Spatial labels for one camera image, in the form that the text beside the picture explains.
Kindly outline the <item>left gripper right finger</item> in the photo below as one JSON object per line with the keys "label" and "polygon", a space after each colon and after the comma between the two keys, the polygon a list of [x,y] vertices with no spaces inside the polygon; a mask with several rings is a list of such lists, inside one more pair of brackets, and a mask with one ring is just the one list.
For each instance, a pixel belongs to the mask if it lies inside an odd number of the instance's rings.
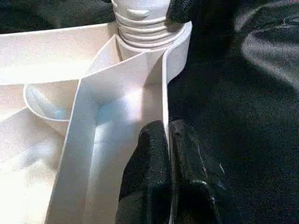
{"label": "left gripper right finger", "polygon": [[221,164],[184,120],[169,124],[175,224],[241,224]]}

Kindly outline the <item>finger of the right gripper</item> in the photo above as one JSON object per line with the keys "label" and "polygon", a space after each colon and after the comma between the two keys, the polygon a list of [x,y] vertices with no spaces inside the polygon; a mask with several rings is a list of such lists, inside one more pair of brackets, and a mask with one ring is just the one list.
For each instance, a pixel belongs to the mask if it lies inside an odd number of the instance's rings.
{"label": "finger of the right gripper", "polygon": [[166,18],[176,23],[187,23],[199,18],[204,0],[171,0]]}

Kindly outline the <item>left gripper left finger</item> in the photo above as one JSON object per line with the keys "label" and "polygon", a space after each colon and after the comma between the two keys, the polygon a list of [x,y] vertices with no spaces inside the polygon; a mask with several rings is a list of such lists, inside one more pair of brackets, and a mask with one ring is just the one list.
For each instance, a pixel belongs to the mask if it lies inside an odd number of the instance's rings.
{"label": "left gripper left finger", "polygon": [[122,176],[117,224],[167,224],[171,212],[171,165],[163,122],[146,124]]}

